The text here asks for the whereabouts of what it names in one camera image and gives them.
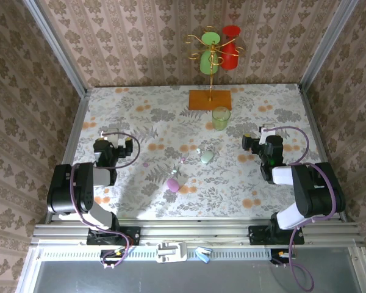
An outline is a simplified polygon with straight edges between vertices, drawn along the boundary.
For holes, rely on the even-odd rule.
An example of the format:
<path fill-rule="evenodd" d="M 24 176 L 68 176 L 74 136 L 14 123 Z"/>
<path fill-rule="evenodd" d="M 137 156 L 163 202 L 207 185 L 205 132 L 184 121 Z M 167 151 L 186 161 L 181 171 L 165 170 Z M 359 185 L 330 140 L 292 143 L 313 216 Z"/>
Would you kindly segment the yellow-green translucent cup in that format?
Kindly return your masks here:
<path fill-rule="evenodd" d="M 212 111 L 212 125 L 217 131 L 222 131 L 227 127 L 231 112 L 228 108 L 220 106 Z"/>

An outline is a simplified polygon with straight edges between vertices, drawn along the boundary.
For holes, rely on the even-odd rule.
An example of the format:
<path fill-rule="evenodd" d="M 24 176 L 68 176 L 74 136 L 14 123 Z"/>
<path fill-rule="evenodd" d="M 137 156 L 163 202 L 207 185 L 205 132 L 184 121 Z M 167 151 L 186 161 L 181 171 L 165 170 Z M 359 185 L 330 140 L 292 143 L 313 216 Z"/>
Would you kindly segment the red plastic goblet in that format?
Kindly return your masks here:
<path fill-rule="evenodd" d="M 225 26 L 222 33 L 226 37 L 226 43 L 220 48 L 224 70 L 233 70 L 238 65 L 239 52 L 236 50 L 235 39 L 240 35 L 240 28 L 236 25 Z"/>

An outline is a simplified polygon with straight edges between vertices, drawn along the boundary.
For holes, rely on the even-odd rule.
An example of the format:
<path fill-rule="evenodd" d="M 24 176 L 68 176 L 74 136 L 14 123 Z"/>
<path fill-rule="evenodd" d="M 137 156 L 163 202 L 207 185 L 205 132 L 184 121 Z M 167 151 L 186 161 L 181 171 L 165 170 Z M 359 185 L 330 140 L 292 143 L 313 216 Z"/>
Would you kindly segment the green plastic goblet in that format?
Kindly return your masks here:
<path fill-rule="evenodd" d="M 200 70 L 203 74 L 212 75 L 218 71 L 217 45 L 220 39 L 216 32 L 206 32 L 201 37 L 202 43 L 207 46 L 200 60 Z"/>

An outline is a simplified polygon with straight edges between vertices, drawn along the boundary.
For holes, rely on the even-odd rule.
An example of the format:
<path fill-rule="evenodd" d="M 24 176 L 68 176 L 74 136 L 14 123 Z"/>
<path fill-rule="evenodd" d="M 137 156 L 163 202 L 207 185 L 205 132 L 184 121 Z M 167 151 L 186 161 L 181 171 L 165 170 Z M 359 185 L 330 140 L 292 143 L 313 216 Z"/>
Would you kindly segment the black connector box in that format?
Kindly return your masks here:
<path fill-rule="evenodd" d="M 270 262 L 274 265 L 286 266 L 289 264 L 289 251 L 285 249 L 270 249 Z"/>
<path fill-rule="evenodd" d="M 125 254 L 124 248 L 118 248 L 115 250 L 101 250 L 100 252 L 100 263 L 104 268 L 114 268 L 121 261 L 121 258 Z"/>

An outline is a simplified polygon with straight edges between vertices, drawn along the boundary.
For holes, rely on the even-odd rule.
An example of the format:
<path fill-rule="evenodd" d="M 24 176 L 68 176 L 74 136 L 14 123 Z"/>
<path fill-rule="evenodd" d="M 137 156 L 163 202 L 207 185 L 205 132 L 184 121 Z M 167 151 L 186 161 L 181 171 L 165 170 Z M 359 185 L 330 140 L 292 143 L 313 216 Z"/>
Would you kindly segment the blue plastic clip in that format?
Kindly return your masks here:
<path fill-rule="evenodd" d="M 195 249 L 196 257 L 205 264 L 208 264 L 210 262 L 210 256 L 211 256 L 212 252 L 213 252 L 213 250 L 211 248 L 206 248 L 206 247 L 197 247 Z"/>

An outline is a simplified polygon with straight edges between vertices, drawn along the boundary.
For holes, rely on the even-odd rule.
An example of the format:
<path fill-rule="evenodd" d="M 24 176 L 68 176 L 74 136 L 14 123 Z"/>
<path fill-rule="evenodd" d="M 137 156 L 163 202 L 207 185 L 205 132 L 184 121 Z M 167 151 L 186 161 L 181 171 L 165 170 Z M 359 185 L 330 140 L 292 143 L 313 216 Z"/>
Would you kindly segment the grey metal sheet panel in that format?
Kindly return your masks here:
<path fill-rule="evenodd" d="M 33 293 L 304 293 L 288 268 L 267 262 L 45 262 Z"/>

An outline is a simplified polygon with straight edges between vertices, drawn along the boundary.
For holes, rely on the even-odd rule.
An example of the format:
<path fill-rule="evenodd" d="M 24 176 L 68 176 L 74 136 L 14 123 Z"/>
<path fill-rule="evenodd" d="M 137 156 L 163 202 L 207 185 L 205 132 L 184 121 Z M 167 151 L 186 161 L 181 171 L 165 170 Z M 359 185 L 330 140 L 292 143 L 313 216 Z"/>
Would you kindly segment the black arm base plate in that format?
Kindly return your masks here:
<path fill-rule="evenodd" d="M 249 226 L 248 237 L 251 245 L 288 245 L 293 230 L 282 230 L 275 226 Z"/>
<path fill-rule="evenodd" d="M 139 245 L 141 228 L 139 226 L 121 226 L 119 232 L 126 235 L 130 245 Z M 88 230 L 87 245 L 126 245 L 122 236 L 102 231 Z"/>

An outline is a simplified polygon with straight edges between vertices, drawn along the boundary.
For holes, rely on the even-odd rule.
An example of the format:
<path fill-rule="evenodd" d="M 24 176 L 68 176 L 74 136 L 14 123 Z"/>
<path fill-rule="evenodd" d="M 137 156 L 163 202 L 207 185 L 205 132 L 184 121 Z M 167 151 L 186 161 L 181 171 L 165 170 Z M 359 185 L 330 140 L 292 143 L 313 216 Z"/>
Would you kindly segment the long aluminium mounting rail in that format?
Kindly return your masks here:
<path fill-rule="evenodd" d="M 140 228 L 140 245 L 183 241 L 188 247 L 243 248 L 250 245 L 249 227 L 266 225 L 265 219 L 248 218 L 175 218 L 175 219 L 120 219 L 121 226 Z M 54 217 L 48 224 L 38 224 L 31 239 L 33 246 L 84 245 L 88 227 L 81 222 Z M 295 239 L 303 239 L 306 247 L 362 247 L 364 238 L 355 223 L 335 217 L 303 227 Z"/>

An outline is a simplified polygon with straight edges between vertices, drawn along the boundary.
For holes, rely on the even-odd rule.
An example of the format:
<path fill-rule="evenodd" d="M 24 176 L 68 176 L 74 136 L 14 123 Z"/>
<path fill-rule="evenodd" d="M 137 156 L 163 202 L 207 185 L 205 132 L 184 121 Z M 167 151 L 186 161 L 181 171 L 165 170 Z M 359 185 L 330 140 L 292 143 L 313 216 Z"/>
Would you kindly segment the aluminium frame post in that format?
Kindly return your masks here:
<path fill-rule="evenodd" d="M 300 89 L 307 92 L 312 85 L 316 75 L 323 66 L 332 47 L 339 38 L 340 33 L 346 25 L 359 0 L 341 0 L 340 4 L 331 18 L 331 22 L 323 35 L 307 69 L 305 70 L 300 82 Z"/>
<path fill-rule="evenodd" d="M 77 94 L 80 98 L 85 98 L 87 96 L 87 87 L 84 85 L 81 77 L 77 73 L 74 63 L 71 61 L 69 54 L 64 48 L 63 43 L 60 41 L 57 32 L 55 31 L 51 21 L 48 19 L 47 14 L 44 12 L 39 0 L 23 0 L 23 2 L 30 11 L 30 14 L 41 30 L 44 38 L 50 45 L 54 55 L 71 81 L 71 84 L 77 91 Z"/>

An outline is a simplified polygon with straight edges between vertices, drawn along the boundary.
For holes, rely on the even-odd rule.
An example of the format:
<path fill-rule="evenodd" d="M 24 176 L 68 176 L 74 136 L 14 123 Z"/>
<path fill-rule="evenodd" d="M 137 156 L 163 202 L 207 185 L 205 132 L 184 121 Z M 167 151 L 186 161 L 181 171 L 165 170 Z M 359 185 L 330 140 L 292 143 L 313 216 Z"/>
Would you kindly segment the white plastic bracket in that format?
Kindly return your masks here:
<path fill-rule="evenodd" d="M 160 264 L 184 262 L 187 258 L 185 242 L 161 242 L 157 244 L 156 261 Z"/>

